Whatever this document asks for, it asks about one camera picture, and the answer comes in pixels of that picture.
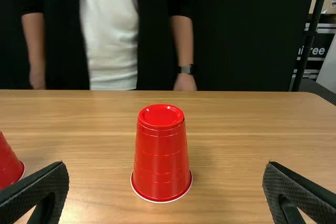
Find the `upside-down cup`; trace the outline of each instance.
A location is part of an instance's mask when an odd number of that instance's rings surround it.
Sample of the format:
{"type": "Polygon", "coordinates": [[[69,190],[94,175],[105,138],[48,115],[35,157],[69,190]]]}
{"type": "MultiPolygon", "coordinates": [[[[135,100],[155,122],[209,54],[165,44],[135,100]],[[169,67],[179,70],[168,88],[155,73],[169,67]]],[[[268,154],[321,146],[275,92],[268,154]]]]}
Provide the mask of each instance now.
{"type": "Polygon", "coordinates": [[[192,185],[184,115],[181,109],[155,104],[138,116],[131,185],[142,199],[168,203],[192,185]]]}
{"type": "Polygon", "coordinates": [[[18,182],[24,174],[24,163],[16,157],[0,131],[0,190],[18,182]]]}

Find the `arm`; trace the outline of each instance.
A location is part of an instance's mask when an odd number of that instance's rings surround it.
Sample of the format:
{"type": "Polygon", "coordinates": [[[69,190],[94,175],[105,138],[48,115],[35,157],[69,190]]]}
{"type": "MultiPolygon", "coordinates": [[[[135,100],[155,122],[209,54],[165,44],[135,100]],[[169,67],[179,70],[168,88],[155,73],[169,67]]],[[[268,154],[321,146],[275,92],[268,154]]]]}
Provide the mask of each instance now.
{"type": "MultiPolygon", "coordinates": [[[[169,16],[180,67],[194,63],[194,38],[192,23],[193,0],[168,0],[169,16]]],[[[196,90],[192,75],[180,73],[177,76],[174,90],[196,90]]]]}
{"type": "Polygon", "coordinates": [[[42,0],[18,0],[28,48],[30,84],[45,89],[45,29],[42,0]]]}

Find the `wood grain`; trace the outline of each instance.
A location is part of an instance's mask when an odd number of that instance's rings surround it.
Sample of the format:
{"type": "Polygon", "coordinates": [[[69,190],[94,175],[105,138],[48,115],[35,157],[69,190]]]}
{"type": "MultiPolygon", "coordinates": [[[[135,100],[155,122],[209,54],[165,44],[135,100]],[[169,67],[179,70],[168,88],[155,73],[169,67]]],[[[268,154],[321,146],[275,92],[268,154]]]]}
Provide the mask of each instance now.
{"type": "Polygon", "coordinates": [[[27,175],[67,165],[63,224],[273,223],[261,187],[269,160],[336,191],[336,107],[309,93],[5,90],[0,115],[27,175]],[[129,183],[137,114],[152,103],[183,109],[194,174],[165,205],[129,183]]]}

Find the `black background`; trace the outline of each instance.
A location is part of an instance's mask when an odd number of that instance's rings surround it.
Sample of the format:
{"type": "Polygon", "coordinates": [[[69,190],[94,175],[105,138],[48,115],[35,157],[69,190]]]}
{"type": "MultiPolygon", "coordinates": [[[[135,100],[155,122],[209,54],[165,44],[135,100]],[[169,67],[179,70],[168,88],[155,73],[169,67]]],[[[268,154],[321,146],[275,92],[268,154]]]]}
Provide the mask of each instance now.
{"type": "MultiPolygon", "coordinates": [[[[195,0],[200,90],[287,91],[311,0],[195,0]]],[[[16,0],[0,0],[0,89],[27,89],[16,0]]]]}

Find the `person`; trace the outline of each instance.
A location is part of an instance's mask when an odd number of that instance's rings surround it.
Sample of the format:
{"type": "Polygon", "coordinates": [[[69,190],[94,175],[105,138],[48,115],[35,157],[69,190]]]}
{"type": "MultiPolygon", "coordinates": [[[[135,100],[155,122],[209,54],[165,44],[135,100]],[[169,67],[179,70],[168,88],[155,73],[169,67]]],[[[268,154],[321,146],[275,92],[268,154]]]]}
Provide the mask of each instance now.
{"type": "Polygon", "coordinates": [[[18,0],[34,89],[196,90],[193,0],[18,0]]]}

